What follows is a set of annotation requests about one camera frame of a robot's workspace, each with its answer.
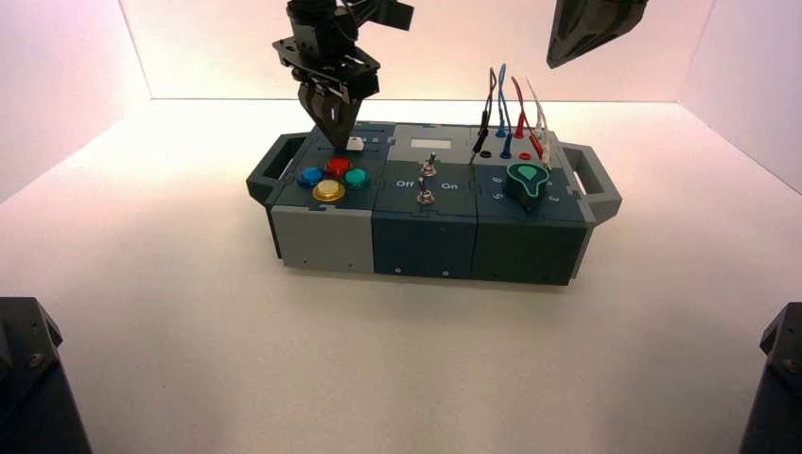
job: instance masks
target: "toggle switch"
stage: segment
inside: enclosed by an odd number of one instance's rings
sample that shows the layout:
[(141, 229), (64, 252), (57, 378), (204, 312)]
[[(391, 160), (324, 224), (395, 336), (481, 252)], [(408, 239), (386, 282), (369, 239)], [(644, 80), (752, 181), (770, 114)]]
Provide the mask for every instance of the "toggle switch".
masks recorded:
[(418, 203), (422, 205), (431, 205), (434, 203), (434, 194), (432, 194), (430, 190), (426, 189), (426, 182), (424, 181), (423, 177), (418, 178), (418, 186), (420, 187), (420, 192), (418, 193)]
[(429, 178), (437, 175), (437, 169), (434, 168), (434, 159), (436, 157), (437, 153), (432, 152), (431, 156), (429, 156), (428, 160), (424, 163), (423, 168), (421, 168), (421, 176)]

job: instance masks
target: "small display screen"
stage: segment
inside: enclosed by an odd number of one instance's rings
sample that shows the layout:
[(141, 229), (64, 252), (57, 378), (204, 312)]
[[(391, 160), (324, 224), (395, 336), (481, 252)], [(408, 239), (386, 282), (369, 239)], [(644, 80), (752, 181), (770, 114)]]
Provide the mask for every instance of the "small display screen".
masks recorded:
[(451, 149), (451, 139), (412, 139), (413, 148)]

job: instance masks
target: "green button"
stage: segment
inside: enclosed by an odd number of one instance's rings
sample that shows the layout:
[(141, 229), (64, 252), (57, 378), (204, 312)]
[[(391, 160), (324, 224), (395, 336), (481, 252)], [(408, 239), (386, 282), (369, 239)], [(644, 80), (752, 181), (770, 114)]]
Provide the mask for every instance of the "green button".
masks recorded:
[(519, 167), (518, 168), (518, 172), (520, 172), (521, 176), (526, 178), (527, 180), (531, 180), (532, 178), (534, 178), (535, 175), (537, 175), (537, 169), (534, 168), (534, 167), (528, 167), (528, 166)]
[(361, 189), (370, 184), (370, 179), (368, 178), (368, 172), (361, 168), (352, 168), (345, 172), (342, 182), (345, 183), (345, 187), (348, 189)]

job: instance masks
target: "grey handle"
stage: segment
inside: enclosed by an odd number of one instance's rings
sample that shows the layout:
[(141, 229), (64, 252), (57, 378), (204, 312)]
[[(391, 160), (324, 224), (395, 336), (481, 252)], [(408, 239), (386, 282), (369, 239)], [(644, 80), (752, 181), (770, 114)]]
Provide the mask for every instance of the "grey handle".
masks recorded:
[(277, 189), (282, 185), (281, 177), (292, 164), (295, 153), (304, 144), (308, 135), (308, 133), (300, 133), (279, 136), (246, 182), (248, 193), (254, 200), (266, 208), (272, 208), (278, 199), (279, 191)]
[(604, 169), (599, 156), (584, 145), (561, 144), (571, 167), (569, 178), (579, 177), (584, 187), (582, 199), (590, 206), (596, 224), (599, 225), (619, 212), (621, 195)]

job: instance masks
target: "board module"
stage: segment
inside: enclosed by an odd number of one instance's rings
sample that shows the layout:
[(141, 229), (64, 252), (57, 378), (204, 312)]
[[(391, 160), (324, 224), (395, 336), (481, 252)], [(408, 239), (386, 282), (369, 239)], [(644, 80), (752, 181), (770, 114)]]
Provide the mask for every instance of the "board module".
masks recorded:
[[(285, 134), (248, 178), (292, 268), (567, 285), (621, 197), (592, 148), (480, 127), (360, 122)], [(505, 141), (510, 143), (505, 148)]]

